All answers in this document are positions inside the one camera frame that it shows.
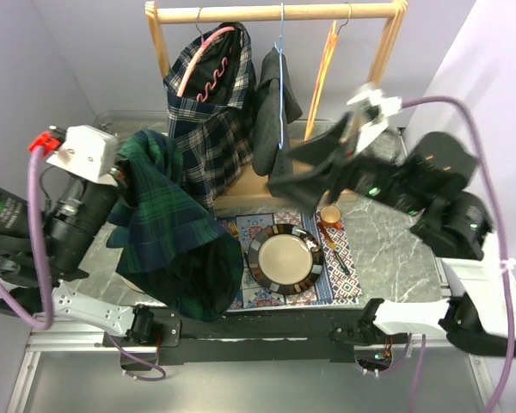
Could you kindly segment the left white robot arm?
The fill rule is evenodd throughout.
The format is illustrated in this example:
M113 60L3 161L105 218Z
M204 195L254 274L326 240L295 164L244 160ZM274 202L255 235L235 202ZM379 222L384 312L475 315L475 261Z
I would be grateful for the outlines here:
M113 337L122 337L132 344L141 346L151 340L154 334L153 314L143 307L118 306L73 293L61 283L52 288L52 274L46 256L44 232L40 212L40 192L36 188L40 160L45 147L37 145L31 150L28 164L28 251L40 291L41 309L36 318L4 287L0 281L0 299L26 324L36 330L49 330L56 317L88 324L103 330Z

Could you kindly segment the orange clothes hanger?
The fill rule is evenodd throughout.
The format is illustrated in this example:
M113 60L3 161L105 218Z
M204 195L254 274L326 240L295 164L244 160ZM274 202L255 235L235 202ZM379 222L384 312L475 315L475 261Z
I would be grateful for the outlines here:
M340 26L337 25L337 22L332 22L330 30L328 32L327 39L324 44L324 48L322 51L322 57L318 69L318 73L316 76L315 87L313 90L313 95L310 101L309 113L306 121L306 127L304 130L304 141L310 139L311 134L314 129L317 111L319 109L323 87L325 84L325 79L329 71L329 67L332 61L332 58L335 53L335 48L338 42L338 38L340 35L340 31L349 23L350 17L352 15L352 8L350 4L347 5L347 19Z

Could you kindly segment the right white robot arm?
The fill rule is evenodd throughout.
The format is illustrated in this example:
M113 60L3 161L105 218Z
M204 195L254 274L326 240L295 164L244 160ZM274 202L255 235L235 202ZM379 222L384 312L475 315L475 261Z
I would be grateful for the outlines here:
M269 192L311 213L345 190L415 217L411 232L460 279L464 293L428 303L371 299L348 341L372 345L390 336L444 336L466 353L516 358L516 284L503 266L502 227L467 189L478 165L448 133L426 134L402 161L381 158L372 142L387 120L359 128L344 114L329 130L286 155L309 169L268 182Z

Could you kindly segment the green plaid skirt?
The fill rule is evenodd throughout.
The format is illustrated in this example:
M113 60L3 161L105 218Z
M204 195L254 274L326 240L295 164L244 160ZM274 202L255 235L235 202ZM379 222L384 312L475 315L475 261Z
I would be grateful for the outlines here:
M181 151L151 130L121 147L128 188L107 220L116 273L181 315L213 322L230 308L243 277L239 242L185 191Z

